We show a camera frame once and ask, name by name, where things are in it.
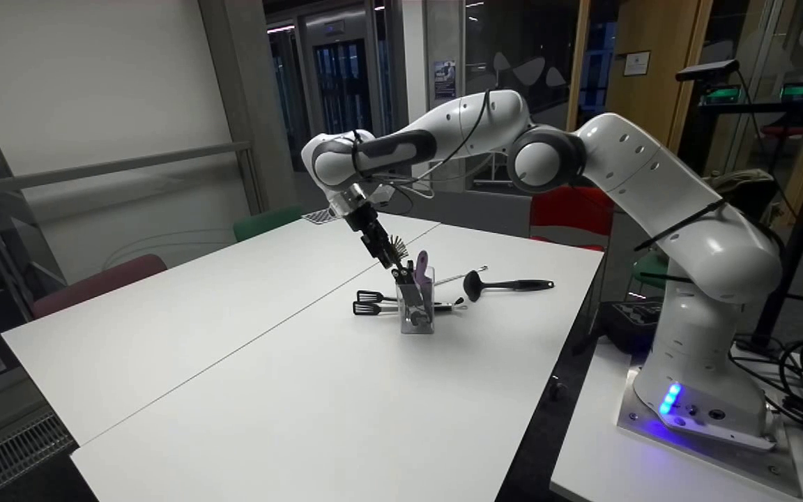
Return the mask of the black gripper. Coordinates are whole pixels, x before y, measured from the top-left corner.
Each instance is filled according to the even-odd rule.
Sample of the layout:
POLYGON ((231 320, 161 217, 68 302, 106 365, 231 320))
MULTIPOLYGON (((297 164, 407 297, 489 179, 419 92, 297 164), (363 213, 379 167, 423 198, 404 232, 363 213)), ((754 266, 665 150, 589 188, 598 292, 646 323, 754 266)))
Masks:
POLYGON ((404 276, 412 278, 416 276, 416 260, 404 257, 400 262, 396 246, 391 241, 391 235, 386 232, 386 225, 379 224, 379 216, 370 203, 358 207, 345 216, 345 224, 351 232, 361 235, 365 252, 379 260, 382 266, 391 266, 391 276, 394 281, 403 281, 404 276))

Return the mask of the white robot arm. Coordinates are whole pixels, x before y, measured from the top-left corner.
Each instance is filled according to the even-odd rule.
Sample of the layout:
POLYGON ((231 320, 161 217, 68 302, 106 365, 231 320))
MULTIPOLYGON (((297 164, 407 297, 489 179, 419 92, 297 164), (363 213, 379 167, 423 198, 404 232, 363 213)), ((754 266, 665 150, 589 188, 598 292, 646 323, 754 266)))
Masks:
POLYGON ((779 242, 646 129, 600 111, 574 129, 534 118, 517 89, 482 89, 439 103, 376 135, 317 132, 301 164, 365 252, 391 273, 404 315, 423 326, 433 287, 379 217, 382 189, 471 156, 501 153, 517 189, 545 196, 582 182, 614 203, 624 262, 665 260, 659 320, 634 397, 660 426, 766 449, 764 391, 730 363, 741 315, 783 276, 779 242))

